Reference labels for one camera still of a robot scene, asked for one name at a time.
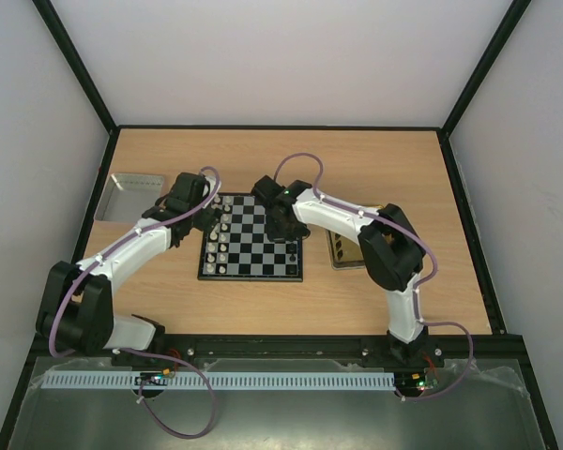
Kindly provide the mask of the silver tin lid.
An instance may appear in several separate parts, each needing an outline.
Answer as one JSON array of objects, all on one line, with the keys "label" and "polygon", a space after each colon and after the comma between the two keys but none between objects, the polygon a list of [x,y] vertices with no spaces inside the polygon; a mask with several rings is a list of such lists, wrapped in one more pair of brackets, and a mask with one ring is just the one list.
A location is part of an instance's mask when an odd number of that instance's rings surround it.
[{"label": "silver tin lid", "polygon": [[135,223],[160,197],[164,181],[163,175],[112,173],[102,191],[94,220]]}]

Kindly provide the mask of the black silver chess board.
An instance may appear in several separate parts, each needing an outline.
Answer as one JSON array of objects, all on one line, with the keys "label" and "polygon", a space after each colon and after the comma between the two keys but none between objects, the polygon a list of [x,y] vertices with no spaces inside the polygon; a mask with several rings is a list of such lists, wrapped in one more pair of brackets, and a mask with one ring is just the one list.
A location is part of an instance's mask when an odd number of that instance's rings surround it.
[{"label": "black silver chess board", "polygon": [[[203,235],[197,277],[203,281],[303,280],[300,241],[275,243],[266,237],[266,210],[245,193],[221,193],[212,207],[221,210],[221,221]],[[219,254],[227,255],[226,262]],[[226,273],[219,274],[224,264]]]}]

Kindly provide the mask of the gold tin box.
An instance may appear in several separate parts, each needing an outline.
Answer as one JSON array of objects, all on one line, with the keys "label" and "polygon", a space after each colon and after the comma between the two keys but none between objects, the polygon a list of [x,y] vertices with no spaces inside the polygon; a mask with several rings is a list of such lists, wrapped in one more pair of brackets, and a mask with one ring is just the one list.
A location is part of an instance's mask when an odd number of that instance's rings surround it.
[{"label": "gold tin box", "polygon": [[336,232],[326,230],[327,248],[334,270],[364,269],[360,246]]}]

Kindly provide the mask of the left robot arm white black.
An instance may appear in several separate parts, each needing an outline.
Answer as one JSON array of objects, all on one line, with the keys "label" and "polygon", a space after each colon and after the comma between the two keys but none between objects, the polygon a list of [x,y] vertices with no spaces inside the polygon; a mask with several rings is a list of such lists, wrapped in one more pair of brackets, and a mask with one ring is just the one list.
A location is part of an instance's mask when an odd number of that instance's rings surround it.
[{"label": "left robot arm white black", "polygon": [[192,231],[211,231],[220,213],[211,208],[221,188],[212,166],[180,173],[169,192],[143,212],[115,242],[78,262],[50,270],[36,321],[51,356],[93,355],[102,350],[143,352],[159,324],[145,317],[114,313],[114,295],[153,258],[180,246]]}]

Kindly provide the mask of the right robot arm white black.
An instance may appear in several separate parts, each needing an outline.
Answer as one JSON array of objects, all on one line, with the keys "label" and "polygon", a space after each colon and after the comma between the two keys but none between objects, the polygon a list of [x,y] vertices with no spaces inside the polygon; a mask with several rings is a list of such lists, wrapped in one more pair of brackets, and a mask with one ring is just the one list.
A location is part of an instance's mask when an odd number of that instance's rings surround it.
[{"label": "right robot arm white black", "polygon": [[375,209],[342,201],[300,180],[284,187],[267,175],[251,195],[265,208],[266,235],[274,242],[300,240],[313,225],[359,246],[367,274],[386,293],[388,352],[397,365],[413,366],[428,336],[418,300],[426,250],[403,210],[391,203]]}]

